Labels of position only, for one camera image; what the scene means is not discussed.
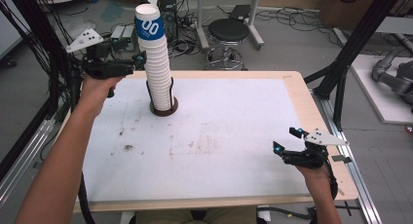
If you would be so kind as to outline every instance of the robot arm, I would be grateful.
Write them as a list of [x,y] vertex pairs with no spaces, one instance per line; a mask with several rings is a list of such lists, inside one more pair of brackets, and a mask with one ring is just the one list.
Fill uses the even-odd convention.
[[[406,95],[412,92],[412,81],[406,79],[406,77],[403,76],[392,76],[386,73],[387,70],[392,66],[392,61],[395,58],[396,54],[397,52],[393,51],[383,59],[379,60],[373,68],[371,78],[376,82],[380,82],[389,86],[390,88],[392,88],[392,91],[397,94]],[[409,63],[410,62],[401,64],[398,69],[409,69],[409,67],[406,67],[409,65]]]

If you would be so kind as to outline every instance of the human arm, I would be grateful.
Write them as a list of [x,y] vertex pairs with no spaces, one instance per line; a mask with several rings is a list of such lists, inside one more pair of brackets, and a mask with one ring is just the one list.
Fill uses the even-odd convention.
[[121,79],[85,77],[79,103],[31,184],[16,223],[70,223],[94,119]]
[[307,188],[316,205],[319,224],[341,224],[335,203],[331,197],[330,178],[325,166],[321,168],[301,168]]

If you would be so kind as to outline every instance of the forearm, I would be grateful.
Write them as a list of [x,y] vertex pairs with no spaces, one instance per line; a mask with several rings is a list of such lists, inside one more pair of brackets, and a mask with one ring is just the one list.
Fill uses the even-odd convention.
[[314,199],[319,224],[341,224],[332,198]]
[[94,116],[74,112],[21,207],[17,223],[69,223]]
[[319,224],[340,224],[340,216],[331,196],[328,177],[309,177],[306,178],[306,184],[316,205]]

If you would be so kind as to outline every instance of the human hand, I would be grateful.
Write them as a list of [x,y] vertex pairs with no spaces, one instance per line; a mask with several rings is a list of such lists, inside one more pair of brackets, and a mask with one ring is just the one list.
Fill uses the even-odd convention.
[[303,174],[307,188],[314,200],[331,198],[330,177],[325,166],[320,168],[301,168],[297,169]]
[[109,78],[106,80],[97,80],[89,75],[85,75],[82,86],[82,93],[76,111],[83,111],[96,117],[100,114],[103,103],[109,90],[115,89],[116,84],[124,77]]

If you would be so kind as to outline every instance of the white board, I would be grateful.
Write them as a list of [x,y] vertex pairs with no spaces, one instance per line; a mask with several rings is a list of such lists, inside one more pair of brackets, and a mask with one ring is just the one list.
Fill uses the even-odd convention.
[[90,202],[308,194],[273,140],[303,150],[282,80],[175,79],[177,111],[149,109],[146,80],[125,79],[95,120],[84,163]]
[[[412,124],[413,114],[411,109],[413,106],[404,102],[396,93],[393,93],[389,86],[371,79],[374,65],[382,58],[382,56],[359,55],[353,62],[352,70],[383,123]],[[398,66],[411,59],[396,57],[387,73],[395,76]]]

